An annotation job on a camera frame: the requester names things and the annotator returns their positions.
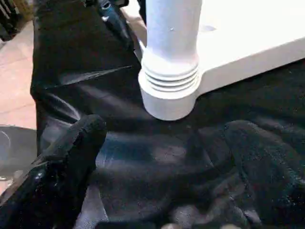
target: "white plastic base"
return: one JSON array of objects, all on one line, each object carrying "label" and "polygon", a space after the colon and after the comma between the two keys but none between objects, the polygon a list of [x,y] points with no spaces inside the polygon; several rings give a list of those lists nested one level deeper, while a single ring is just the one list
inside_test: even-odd
[{"label": "white plastic base", "polygon": [[305,58],[304,22],[304,0],[204,0],[198,83],[187,92],[158,92],[140,73],[145,108],[158,119],[177,120],[206,92]]}]

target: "shiny black material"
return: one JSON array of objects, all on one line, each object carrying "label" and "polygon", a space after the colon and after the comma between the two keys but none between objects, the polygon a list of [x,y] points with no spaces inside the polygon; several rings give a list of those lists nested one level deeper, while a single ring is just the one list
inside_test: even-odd
[{"label": "shiny black material", "polygon": [[39,152],[87,114],[109,130],[74,227],[302,227],[304,60],[205,94],[190,115],[164,122],[143,107],[133,52],[93,10],[35,7]]},{"label": "shiny black material", "polygon": [[124,44],[125,48],[133,51],[133,40],[119,7],[109,0],[96,0],[96,9],[107,28],[112,31],[116,37]]},{"label": "shiny black material", "polygon": [[0,228],[72,228],[105,136],[90,115],[58,137],[1,195]]}]

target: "floor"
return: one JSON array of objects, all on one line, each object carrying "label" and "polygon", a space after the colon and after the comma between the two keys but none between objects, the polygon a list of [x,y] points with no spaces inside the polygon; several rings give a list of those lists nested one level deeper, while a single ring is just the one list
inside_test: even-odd
[{"label": "floor", "polygon": [[36,129],[35,103],[30,95],[32,55],[31,21],[13,40],[0,41],[0,125]]}]

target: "black object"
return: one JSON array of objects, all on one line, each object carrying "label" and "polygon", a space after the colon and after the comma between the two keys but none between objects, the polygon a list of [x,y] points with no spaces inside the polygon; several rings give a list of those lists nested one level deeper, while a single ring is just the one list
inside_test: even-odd
[{"label": "black object", "polygon": [[109,130],[76,229],[304,225],[304,60],[205,94],[189,116],[163,122],[143,107],[138,60],[94,9],[36,1],[34,26],[39,152],[87,114]]},{"label": "black object", "polygon": [[146,24],[146,0],[138,0],[138,3],[140,5],[139,13]]},{"label": "black object", "polygon": [[9,41],[18,32],[15,28],[18,20],[17,13],[7,0],[0,0],[0,6],[0,39]]},{"label": "black object", "polygon": [[0,228],[72,228],[105,136],[97,115],[69,128],[1,195]]},{"label": "black object", "polygon": [[129,32],[126,19],[120,11],[120,7],[127,6],[128,0],[84,0],[85,7],[95,6],[107,28],[122,42],[124,47],[134,50],[133,40]]},{"label": "black object", "polygon": [[0,175],[10,179],[37,157],[36,130],[0,126]]}]

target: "black sheet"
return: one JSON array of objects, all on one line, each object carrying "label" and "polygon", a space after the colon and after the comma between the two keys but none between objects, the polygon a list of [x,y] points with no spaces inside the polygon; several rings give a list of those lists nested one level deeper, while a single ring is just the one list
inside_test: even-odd
[{"label": "black sheet", "polygon": [[205,94],[189,116],[164,122],[143,107],[136,57],[94,9],[36,0],[34,28],[38,151],[84,115],[107,122],[75,228],[304,225],[304,60]]}]

